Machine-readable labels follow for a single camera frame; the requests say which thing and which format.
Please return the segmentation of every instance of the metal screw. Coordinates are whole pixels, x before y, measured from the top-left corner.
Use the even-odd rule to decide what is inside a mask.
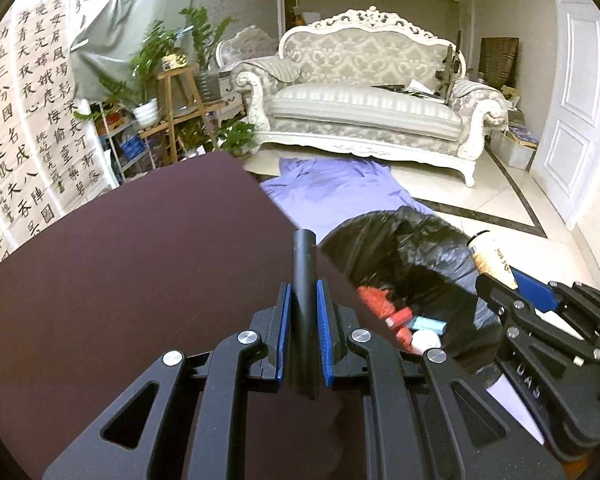
[[[258,340],[258,333],[253,330],[245,330],[244,332],[240,332],[238,334],[238,341],[240,341],[243,345],[250,345],[251,343],[255,343]]]
[[[446,354],[440,348],[432,348],[427,352],[427,359],[432,363],[443,363],[446,361]]]
[[[371,332],[364,328],[359,328],[351,332],[351,338],[358,343],[367,343],[371,341]]]
[[[167,366],[175,366],[182,361],[183,357],[184,356],[181,352],[178,352],[177,350],[171,350],[162,356],[162,362]]]

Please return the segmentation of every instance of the can lid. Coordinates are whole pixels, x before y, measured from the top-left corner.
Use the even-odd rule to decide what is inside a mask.
[[[485,233],[490,233],[491,231],[489,231],[488,229],[485,229],[484,231],[480,231],[479,233],[476,233],[475,235],[473,235],[471,238],[469,238],[469,241],[466,243],[466,246],[468,247],[469,244],[471,242],[473,242],[478,236],[483,235]]]

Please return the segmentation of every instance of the trash bag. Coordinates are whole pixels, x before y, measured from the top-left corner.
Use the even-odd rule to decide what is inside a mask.
[[[439,216],[405,206],[347,220],[320,248],[356,287],[388,289],[397,310],[408,306],[416,316],[446,321],[442,348],[492,383],[500,375],[493,357],[502,325],[476,295],[478,271],[467,241]]]

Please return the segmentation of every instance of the purple cloth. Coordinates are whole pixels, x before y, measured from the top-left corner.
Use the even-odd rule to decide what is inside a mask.
[[[318,243],[345,220],[371,211],[406,205],[433,214],[372,160],[281,158],[280,173],[262,189],[294,224],[311,229]]]

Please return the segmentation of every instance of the dark floor border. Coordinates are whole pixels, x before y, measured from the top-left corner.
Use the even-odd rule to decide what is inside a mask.
[[[477,211],[473,211],[471,209],[465,209],[464,207],[458,207],[455,205],[434,202],[433,200],[426,200],[424,198],[413,197],[413,199],[417,200],[421,204],[424,204],[425,206],[433,209],[433,211],[436,211],[438,213],[459,216],[462,218],[468,218],[470,220],[477,220],[480,222],[485,222],[487,224],[497,225],[500,227],[506,227],[507,229],[513,229],[515,231],[520,231],[522,233],[527,233],[530,235],[538,236],[540,238],[548,238],[548,236],[544,232],[544,229],[542,228],[542,225],[540,224],[538,216],[536,215],[533,208],[531,207],[531,204],[528,202],[528,200],[522,193],[520,186],[518,186],[516,181],[509,174],[509,171],[507,171],[507,168],[505,168],[504,165],[498,160],[498,157],[491,151],[490,147],[487,145],[487,146],[485,146],[484,149],[489,154],[491,159],[494,161],[494,163],[496,164],[498,169],[502,172],[504,177],[507,179],[509,185],[511,186],[513,191],[516,193],[516,196],[520,200],[520,203],[525,208],[526,213],[529,215],[529,218],[533,222],[533,225],[523,224],[520,222],[516,222],[514,220],[510,220],[508,218],[502,218],[500,216],[489,215],[487,213],[480,213]],[[267,180],[275,178],[275,176],[273,176],[273,175],[263,175],[263,174],[258,174],[258,173],[251,173],[251,174],[258,182],[265,182]]]

